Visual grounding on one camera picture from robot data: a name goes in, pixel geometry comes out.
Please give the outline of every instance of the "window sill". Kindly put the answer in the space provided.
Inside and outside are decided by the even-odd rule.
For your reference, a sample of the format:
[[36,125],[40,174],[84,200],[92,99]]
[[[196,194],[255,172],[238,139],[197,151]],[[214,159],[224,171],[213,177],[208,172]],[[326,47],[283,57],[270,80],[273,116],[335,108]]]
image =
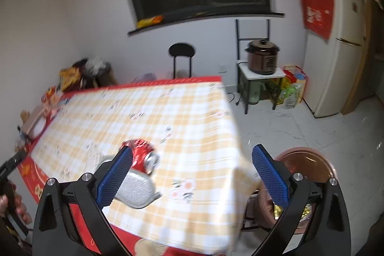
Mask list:
[[183,22],[191,22],[191,21],[198,21],[198,20],[205,20],[205,19],[214,19],[214,18],[237,18],[237,17],[266,17],[266,18],[284,18],[284,13],[280,12],[268,12],[268,13],[260,13],[260,14],[210,14],[210,15],[205,15],[205,16],[198,16],[198,17],[189,17],[185,18],[182,20],[177,20],[177,21],[166,21],[166,22],[161,22],[159,24],[147,26],[147,27],[142,27],[141,29],[134,29],[132,31],[128,32],[128,36],[133,36],[139,33],[143,33],[148,30],[154,30],[158,29],[163,26],[169,26],[169,25],[174,25],[178,23],[183,23]]

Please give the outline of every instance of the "yellow checkered tablecloth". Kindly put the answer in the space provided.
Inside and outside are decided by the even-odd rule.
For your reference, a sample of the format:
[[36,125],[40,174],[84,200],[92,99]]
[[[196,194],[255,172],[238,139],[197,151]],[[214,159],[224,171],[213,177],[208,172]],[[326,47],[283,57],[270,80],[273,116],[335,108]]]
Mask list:
[[[160,156],[152,180],[163,195],[143,209],[118,200],[103,209],[115,226],[160,244],[204,254],[226,251],[239,235],[258,175],[240,150],[221,82],[169,84],[80,93],[32,151],[60,182],[94,172],[123,141],[142,138]],[[175,184],[191,182],[188,198]]]

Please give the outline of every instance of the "human hand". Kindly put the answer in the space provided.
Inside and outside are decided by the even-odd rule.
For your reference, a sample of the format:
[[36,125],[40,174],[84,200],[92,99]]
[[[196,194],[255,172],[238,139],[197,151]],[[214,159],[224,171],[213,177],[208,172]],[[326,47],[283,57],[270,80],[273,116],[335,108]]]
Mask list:
[[[26,224],[29,224],[32,222],[32,217],[26,212],[26,206],[22,203],[22,197],[21,195],[17,194],[15,192],[16,186],[12,184],[13,186],[13,192],[15,193],[15,206],[16,206],[16,212],[20,214],[23,221]],[[8,208],[8,198],[6,195],[0,196],[0,217],[5,217],[6,210]]]

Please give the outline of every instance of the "black window frame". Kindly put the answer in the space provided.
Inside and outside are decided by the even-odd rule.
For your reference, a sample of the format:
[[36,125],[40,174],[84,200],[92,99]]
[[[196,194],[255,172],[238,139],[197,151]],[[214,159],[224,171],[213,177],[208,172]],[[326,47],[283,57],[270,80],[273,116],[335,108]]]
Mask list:
[[[174,11],[164,12],[164,20],[161,24],[170,24],[178,21],[213,17],[213,16],[241,16],[241,15],[271,15],[271,1],[266,0],[263,5],[258,4],[238,4],[215,6],[211,0],[206,0],[210,5],[186,7]],[[137,20],[150,18],[145,17],[141,0],[132,0]]]

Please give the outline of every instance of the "black stool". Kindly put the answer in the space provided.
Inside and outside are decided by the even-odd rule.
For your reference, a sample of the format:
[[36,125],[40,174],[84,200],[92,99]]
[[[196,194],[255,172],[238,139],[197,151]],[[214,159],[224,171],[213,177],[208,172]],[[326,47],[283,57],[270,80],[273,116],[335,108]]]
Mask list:
[[192,57],[195,55],[195,49],[192,45],[186,43],[177,43],[170,46],[169,54],[173,57],[173,79],[176,78],[176,57],[189,57],[189,77],[192,76]]

